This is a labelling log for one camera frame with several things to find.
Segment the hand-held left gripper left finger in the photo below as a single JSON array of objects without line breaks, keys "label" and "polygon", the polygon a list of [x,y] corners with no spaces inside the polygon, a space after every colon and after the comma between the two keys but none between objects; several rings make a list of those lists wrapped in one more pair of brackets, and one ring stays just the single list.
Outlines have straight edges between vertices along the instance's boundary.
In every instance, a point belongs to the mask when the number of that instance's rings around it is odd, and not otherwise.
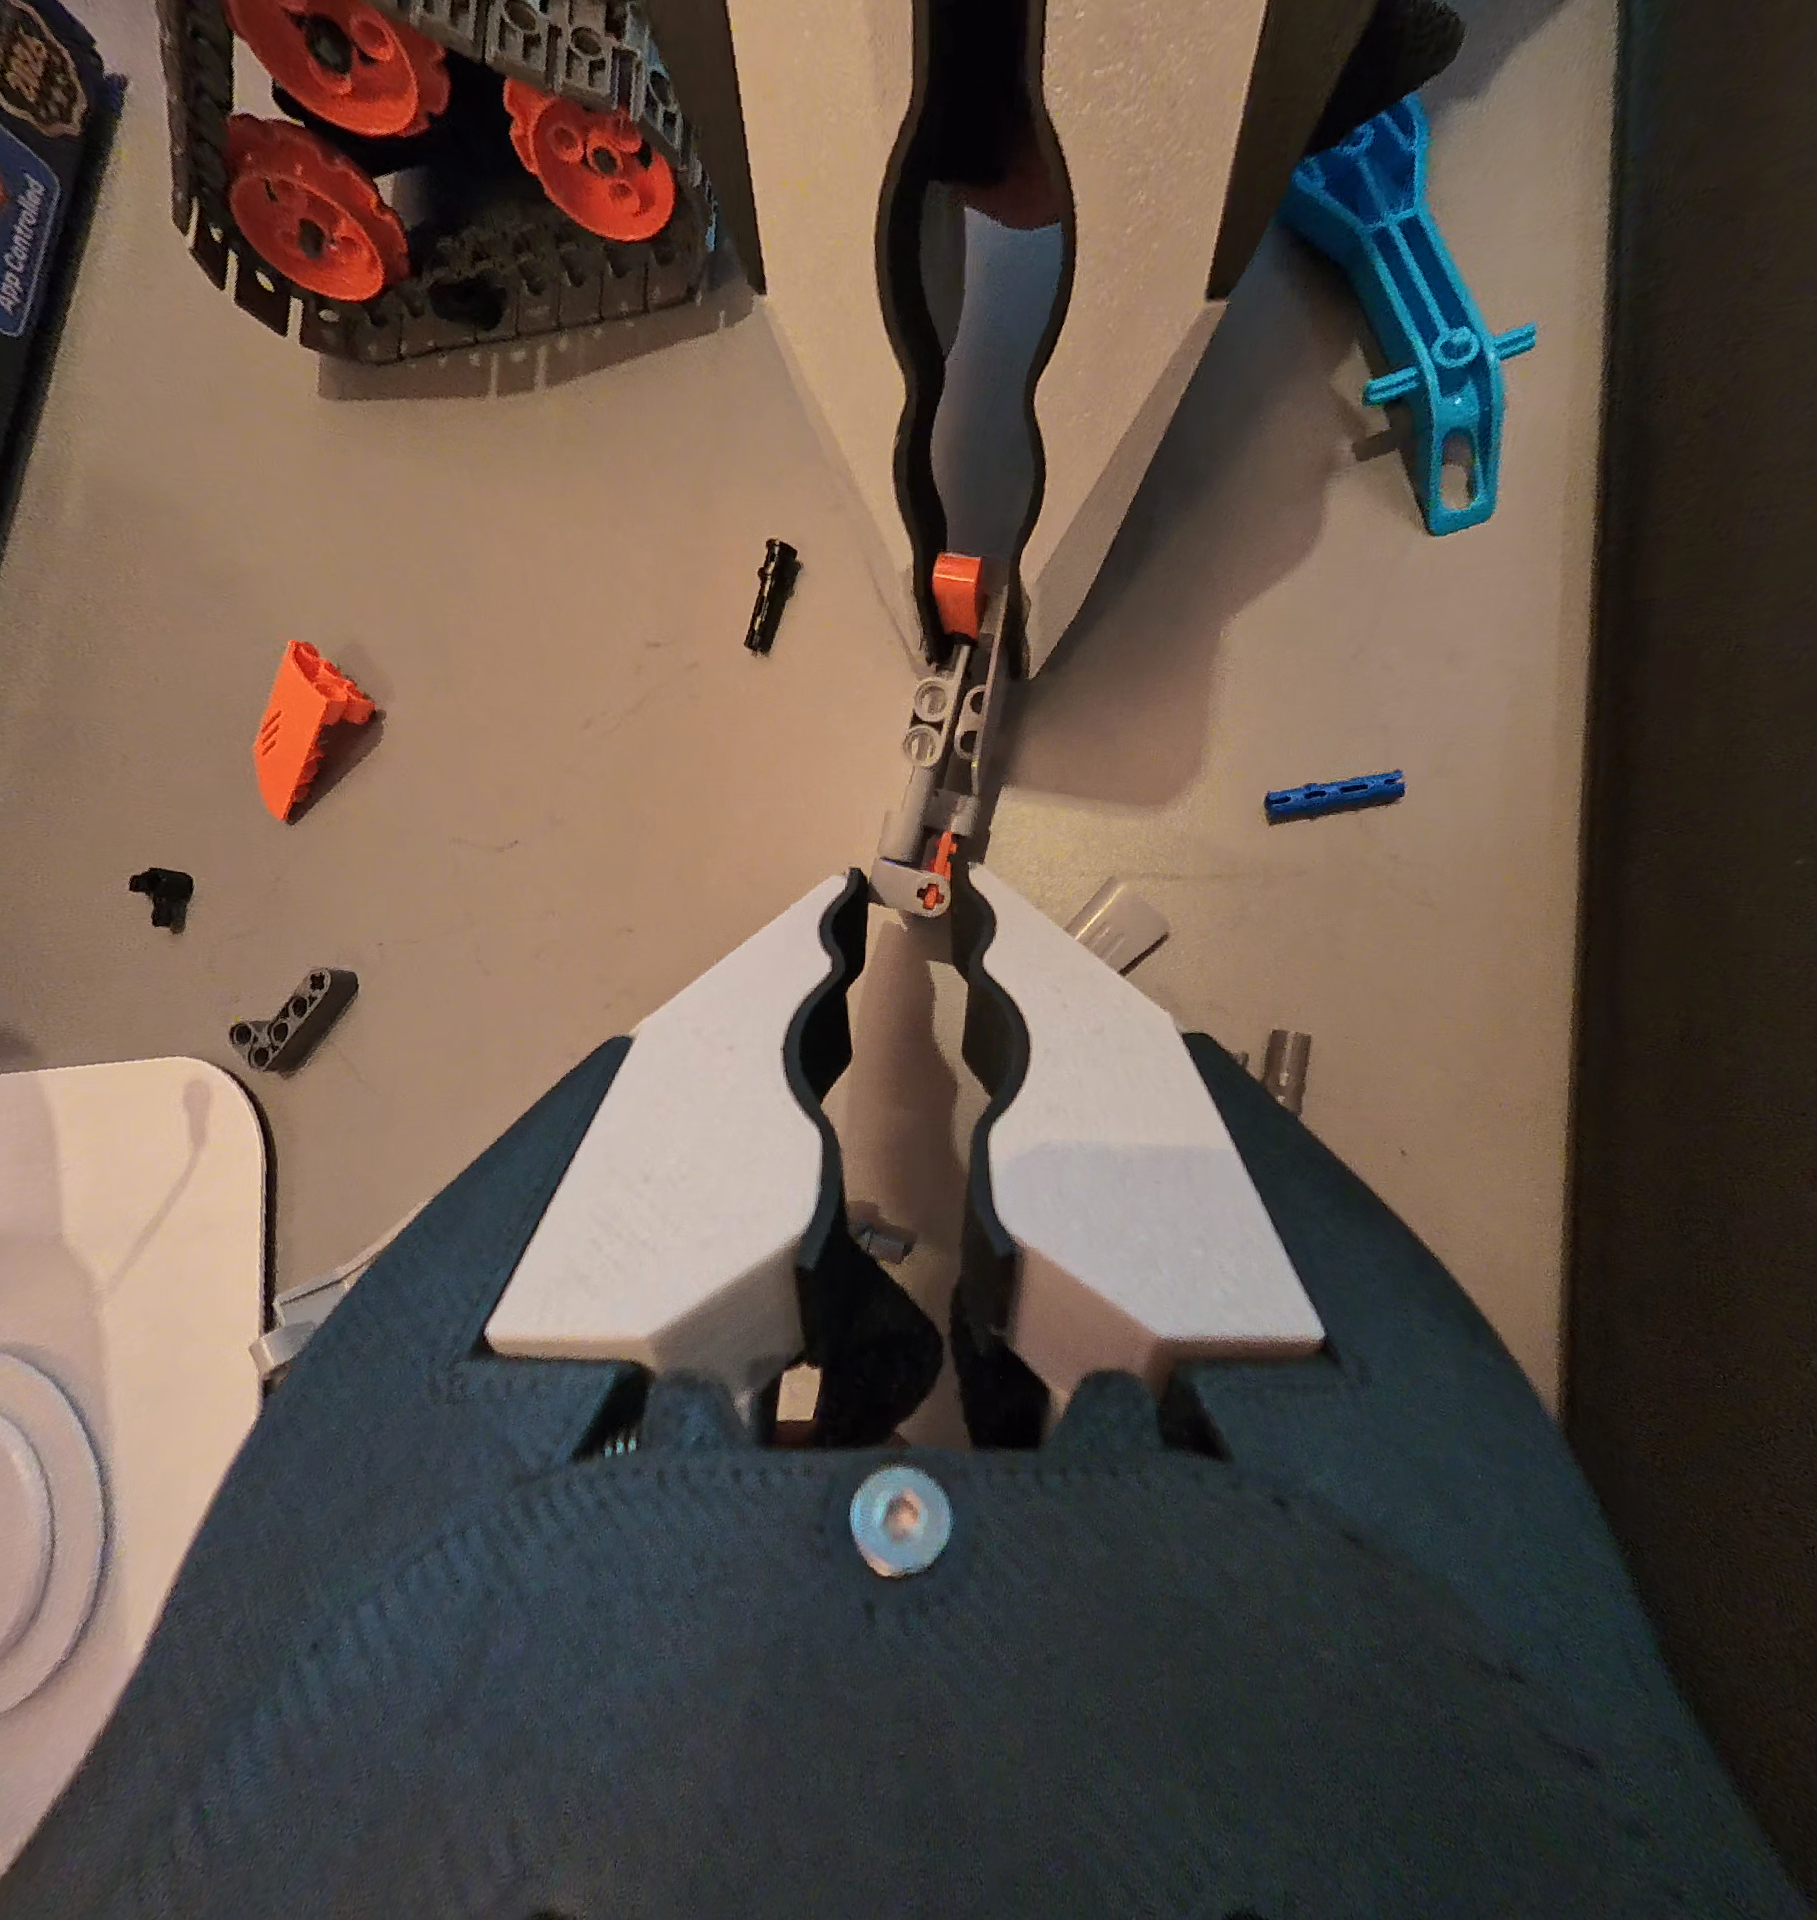
[{"label": "hand-held left gripper left finger", "polygon": [[850,1359],[866,1257],[821,1096],[861,957],[866,876],[841,870],[635,1022],[486,1319],[493,1354],[700,1369],[739,1401],[799,1354]]}]

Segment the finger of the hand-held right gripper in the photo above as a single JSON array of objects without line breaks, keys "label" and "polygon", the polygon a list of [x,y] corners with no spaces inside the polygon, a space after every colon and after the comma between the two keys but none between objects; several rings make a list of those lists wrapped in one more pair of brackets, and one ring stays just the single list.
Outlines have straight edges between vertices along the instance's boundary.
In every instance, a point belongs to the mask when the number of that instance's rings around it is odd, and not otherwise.
[{"label": "finger of the hand-held right gripper", "polygon": [[765,308],[909,658],[939,658],[939,332],[923,276],[930,5],[731,0]]},{"label": "finger of the hand-held right gripper", "polygon": [[1029,42],[1044,178],[1066,195],[1059,287],[1022,376],[1035,463],[1014,533],[1022,671],[1035,679],[1195,380],[1257,0],[1050,0]]}]

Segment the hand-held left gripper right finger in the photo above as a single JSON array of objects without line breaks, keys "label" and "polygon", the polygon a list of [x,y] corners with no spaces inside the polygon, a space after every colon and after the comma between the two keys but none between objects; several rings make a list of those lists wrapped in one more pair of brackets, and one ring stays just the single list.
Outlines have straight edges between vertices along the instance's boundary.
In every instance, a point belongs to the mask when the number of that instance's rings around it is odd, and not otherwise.
[{"label": "hand-held left gripper right finger", "polygon": [[972,1440],[1041,1440],[1098,1369],[1161,1395],[1200,1359],[1303,1359],[1329,1325],[1150,996],[1008,882],[953,884],[972,1215],[952,1354]]}]

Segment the grey cylinder assembly orange connector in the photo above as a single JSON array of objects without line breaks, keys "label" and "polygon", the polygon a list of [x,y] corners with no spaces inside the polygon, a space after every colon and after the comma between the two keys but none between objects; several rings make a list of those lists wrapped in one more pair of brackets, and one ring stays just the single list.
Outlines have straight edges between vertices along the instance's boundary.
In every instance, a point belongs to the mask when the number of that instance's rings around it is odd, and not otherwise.
[{"label": "grey cylinder assembly orange connector", "polygon": [[944,663],[925,666],[905,729],[905,792],[884,816],[874,858],[930,866],[937,837],[975,837],[989,809],[989,718],[1003,686],[1003,559],[939,556],[930,597],[944,636]]}]

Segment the turquoise plastic tool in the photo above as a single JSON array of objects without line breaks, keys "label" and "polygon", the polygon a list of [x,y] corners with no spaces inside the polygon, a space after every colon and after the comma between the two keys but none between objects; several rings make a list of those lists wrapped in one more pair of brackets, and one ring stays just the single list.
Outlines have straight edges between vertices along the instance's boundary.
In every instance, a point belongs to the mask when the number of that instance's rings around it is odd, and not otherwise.
[{"label": "turquoise plastic tool", "polygon": [[1507,359],[1536,326],[1492,332],[1426,204],[1431,122],[1418,94],[1340,143],[1303,160],[1275,224],[1316,248],[1357,292],[1387,354],[1366,406],[1410,411],[1410,490],[1431,533],[1497,516],[1507,441]]}]

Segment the white curved panel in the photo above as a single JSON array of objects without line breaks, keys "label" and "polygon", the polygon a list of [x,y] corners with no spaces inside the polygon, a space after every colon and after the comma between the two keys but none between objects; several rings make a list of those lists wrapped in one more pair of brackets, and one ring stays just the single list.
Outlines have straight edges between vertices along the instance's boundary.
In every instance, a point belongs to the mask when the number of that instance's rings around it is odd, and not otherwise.
[{"label": "white curved panel", "polygon": [[1066,927],[1091,957],[1098,957],[1114,974],[1130,974],[1169,941],[1169,913],[1142,900],[1130,882],[1111,876]]}]

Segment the toy tracked robot orange wheels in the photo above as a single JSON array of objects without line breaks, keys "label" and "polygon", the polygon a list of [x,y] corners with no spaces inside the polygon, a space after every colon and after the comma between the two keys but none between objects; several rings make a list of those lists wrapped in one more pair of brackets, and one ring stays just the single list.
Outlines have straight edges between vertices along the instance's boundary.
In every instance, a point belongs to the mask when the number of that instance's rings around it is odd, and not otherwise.
[{"label": "toy tracked robot orange wheels", "polygon": [[710,295],[716,204],[649,5],[170,0],[172,228],[354,364]]}]

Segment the light grey hinged panel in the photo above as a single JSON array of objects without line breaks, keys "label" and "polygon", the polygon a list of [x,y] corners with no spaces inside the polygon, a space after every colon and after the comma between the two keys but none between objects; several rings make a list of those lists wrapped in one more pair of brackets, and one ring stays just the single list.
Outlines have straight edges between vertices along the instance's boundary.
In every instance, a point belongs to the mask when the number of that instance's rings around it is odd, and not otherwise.
[{"label": "light grey hinged panel", "polygon": [[270,1392],[293,1369],[302,1344],[341,1307],[341,1297],[354,1288],[364,1265],[369,1265],[369,1252],[270,1297],[267,1333],[245,1344],[262,1392]]}]

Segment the dark grey angled beam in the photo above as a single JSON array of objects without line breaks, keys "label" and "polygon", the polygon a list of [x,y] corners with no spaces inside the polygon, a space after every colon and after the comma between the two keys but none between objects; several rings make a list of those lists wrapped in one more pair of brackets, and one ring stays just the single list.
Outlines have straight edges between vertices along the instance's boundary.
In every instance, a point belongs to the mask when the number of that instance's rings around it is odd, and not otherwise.
[{"label": "dark grey angled beam", "polygon": [[346,1016],[354,990],[361,980],[349,968],[310,968],[295,980],[295,990],[278,1004],[270,1020],[232,1020],[227,1046],[255,1073],[295,1073]]}]

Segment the small black pin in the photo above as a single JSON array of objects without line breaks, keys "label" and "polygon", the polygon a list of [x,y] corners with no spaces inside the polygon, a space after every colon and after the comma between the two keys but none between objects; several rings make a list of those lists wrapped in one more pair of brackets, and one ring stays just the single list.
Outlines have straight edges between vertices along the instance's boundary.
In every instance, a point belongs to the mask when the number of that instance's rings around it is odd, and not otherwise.
[{"label": "small black pin", "polygon": [[799,573],[801,573],[801,559],[786,537],[765,537],[762,543],[762,563],[759,563],[759,594],[750,594],[750,613],[748,613],[748,632],[743,632],[743,646],[750,658],[765,658],[773,644],[776,644],[776,624],[790,605],[790,590],[799,590]]}]

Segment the blue holed rod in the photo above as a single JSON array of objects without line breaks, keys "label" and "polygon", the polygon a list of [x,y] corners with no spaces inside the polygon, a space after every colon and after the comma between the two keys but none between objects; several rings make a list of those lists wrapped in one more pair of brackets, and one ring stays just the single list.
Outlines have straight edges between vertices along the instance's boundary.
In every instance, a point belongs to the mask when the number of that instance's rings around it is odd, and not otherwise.
[{"label": "blue holed rod", "polygon": [[1336,809],[1392,808],[1404,795],[1404,773],[1359,773],[1336,782],[1296,782],[1260,792],[1265,824],[1316,822]]}]

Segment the orange wedge panel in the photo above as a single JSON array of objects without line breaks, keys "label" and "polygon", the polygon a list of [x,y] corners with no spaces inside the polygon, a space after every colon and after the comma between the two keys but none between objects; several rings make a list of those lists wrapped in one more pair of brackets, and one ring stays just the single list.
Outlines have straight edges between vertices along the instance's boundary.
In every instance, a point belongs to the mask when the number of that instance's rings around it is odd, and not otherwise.
[{"label": "orange wedge panel", "polygon": [[270,822],[293,822],[293,809],[310,795],[327,730],[364,729],[369,718],[374,703],[354,679],[346,679],[310,644],[286,644],[270,697],[253,730],[253,777]]}]

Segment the dark textured mat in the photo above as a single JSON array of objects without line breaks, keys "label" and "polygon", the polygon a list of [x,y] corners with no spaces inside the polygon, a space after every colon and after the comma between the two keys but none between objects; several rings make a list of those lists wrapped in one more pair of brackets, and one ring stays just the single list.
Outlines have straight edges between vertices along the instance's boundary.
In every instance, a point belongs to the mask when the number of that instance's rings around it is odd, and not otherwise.
[{"label": "dark textured mat", "polygon": [[1817,1905],[1817,0],[1619,16],[1564,1417]]}]

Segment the dark blue robot kit box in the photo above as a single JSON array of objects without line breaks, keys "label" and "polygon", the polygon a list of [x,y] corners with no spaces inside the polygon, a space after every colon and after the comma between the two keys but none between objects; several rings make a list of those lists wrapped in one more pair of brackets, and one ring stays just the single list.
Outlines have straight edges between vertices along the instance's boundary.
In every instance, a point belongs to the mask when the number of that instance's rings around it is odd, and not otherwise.
[{"label": "dark blue robot kit box", "polygon": [[117,110],[72,5],[0,0],[0,559]]}]

